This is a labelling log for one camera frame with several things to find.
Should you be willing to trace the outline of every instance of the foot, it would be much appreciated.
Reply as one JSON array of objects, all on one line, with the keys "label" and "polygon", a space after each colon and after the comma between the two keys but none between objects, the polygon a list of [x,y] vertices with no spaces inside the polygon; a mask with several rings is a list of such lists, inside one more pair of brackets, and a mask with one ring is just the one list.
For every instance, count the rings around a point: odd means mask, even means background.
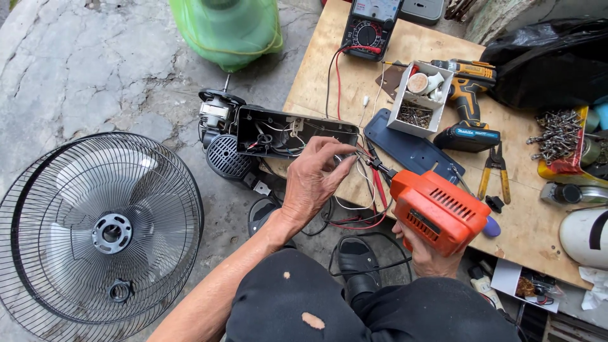
[{"label": "foot", "polygon": [[[340,244],[338,252],[340,272],[370,271],[379,268],[378,258],[367,242],[358,237],[347,237]],[[345,275],[346,300],[351,304],[358,294],[374,293],[382,288],[380,272],[371,271],[364,274]]]},{"label": "foot", "polygon": [[[249,209],[249,222],[247,229],[249,237],[252,237],[268,220],[270,214],[280,208],[280,205],[270,197],[264,197],[255,201]],[[283,248],[296,248],[293,239],[287,241]]]}]

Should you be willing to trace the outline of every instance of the plywood table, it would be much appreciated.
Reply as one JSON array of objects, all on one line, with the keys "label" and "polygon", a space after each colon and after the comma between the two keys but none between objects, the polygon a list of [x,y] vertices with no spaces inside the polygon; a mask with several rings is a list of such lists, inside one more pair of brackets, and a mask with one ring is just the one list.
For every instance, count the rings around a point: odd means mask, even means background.
[{"label": "plywood table", "polygon": [[[350,4],[345,1],[328,1],[283,111],[325,117],[327,70],[331,56],[340,46],[349,9]],[[483,46],[398,20],[385,60],[400,60],[403,63],[412,60],[430,61],[450,58],[478,60],[483,50]],[[358,124],[362,116],[362,99],[366,95],[371,98],[361,124],[363,131],[365,124],[374,115],[373,102],[378,92],[375,79],[382,72],[382,64],[342,55],[339,59],[339,69],[342,81],[340,101],[342,120]],[[330,82],[329,115],[335,118],[337,78],[334,68]],[[392,105],[387,103],[387,100],[390,100],[390,97],[381,91],[376,111],[383,107],[391,109]],[[492,129],[500,130],[502,133],[503,156],[509,174],[512,200],[510,205],[503,207],[502,214],[492,213],[492,217],[502,229],[501,235],[489,239],[480,234],[471,246],[570,284],[591,288],[590,283],[581,279],[578,264],[566,255],[559,242],[559,224],[566,216],[565,211],[543,203],[539,199],[540,190],[546,180],[539,177],[536,173],[537,163],[530,159],[530,155],[535,154],[536,147],[525,143],[528,137],[538,134],[533,114],[501,106],[484,94],[478,96],[478,101],[482,120]],[[441,118],[440,130],[457,121],[455,110],[446,106]],[[381,149],[376,150],[386,166],[395,170],[403,169]],[[446,153],[466,169],[464,179],[476,192],[488,153],[454,151],[446,151]],[[274,172],[281,176],[286,175],[288,161],[272,158],[266,160]],[[487,194],[500,195],[502,198],[500,174],[496,169],[492,170]],[[360,206],[366,206],[371,202],[365,180],[358,172],[351,172],[338,188],[336,196]]]}]

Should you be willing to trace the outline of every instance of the black fan grille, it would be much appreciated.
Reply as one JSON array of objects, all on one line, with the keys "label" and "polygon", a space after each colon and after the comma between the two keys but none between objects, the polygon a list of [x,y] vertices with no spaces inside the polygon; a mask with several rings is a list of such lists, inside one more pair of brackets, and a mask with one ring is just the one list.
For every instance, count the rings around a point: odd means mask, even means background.
[{"label": "black fan grille", "polygon": [[[108,213],[133,226],[115,254],[91,239]],[[44,340],[122,340],[175,300],[203,221],[190,171],[163,145],[130,133],[68,143],[29,166],[0,204],[0,299]],[[117,279],[132,284],[122,303],[108,294]]]},{"label": "black fan grille", "polygon": [[242,178],[251,168],[251,157],[237,153],[237,137],[222,134],[207,148],[207,162],[223,176]]}]

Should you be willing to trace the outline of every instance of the white container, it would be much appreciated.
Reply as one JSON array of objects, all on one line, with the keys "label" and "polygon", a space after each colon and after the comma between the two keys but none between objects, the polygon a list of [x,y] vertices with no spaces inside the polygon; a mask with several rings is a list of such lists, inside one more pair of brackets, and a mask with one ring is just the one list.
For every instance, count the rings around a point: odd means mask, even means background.
[{"label": "white container", "polygon": [[582,265],[608,269],[607,220],[606,209],[571,212],[559,227],[564,251]]},{"label": "white container", "polygon": [[[413,66],[415,65],[419,67],[420,72],[423,72],[427,75],[433,76],[437,75],[437,73],[439,72],[441,76],[443,76],[445,81],[440,87],[442,94],[440,99],[431,100],[428,96],[412,94],[410,91],[407,90],[407,81],[409,80],[410,73],[412,71]],[[387,122],[386,127],[406,132],[415,136],[419,136],[421,138],[426,138],[431,134],[437,133],[437,129],[439,128],[439,121],[441,120],[441,114],[443,113],[443,107],[446,105],[447,94],[450,90],[452,78],[454,78],[454,73],[450,70],[441,69],[427,63],[422,63],[420,61],[411,62],[410,65],[407,67],[406,71],[403,73],[403,76],[401,77],[399,91],[397,92],[397,97],[395,97],[393,110],[390,112],[389,121]],[[409,102],[416,106],[432,110],[433,114],[430,118],[429,128],[422,128],[398,120],[397,116],[399,115],[399,108],[401,107],[401,103],[403,102]]]}]

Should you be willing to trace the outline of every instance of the black pants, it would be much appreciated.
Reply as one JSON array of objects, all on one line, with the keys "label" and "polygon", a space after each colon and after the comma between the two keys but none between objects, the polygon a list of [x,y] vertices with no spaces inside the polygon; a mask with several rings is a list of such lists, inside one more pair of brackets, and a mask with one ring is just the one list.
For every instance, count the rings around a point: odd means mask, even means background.
[{"label": "black pants", "polygon": [[274,253],[241,281],[227,341],[519,342],[514,325],[454,279],[424,277],[382,288],[356,312],[343,290],[301,252]]}]

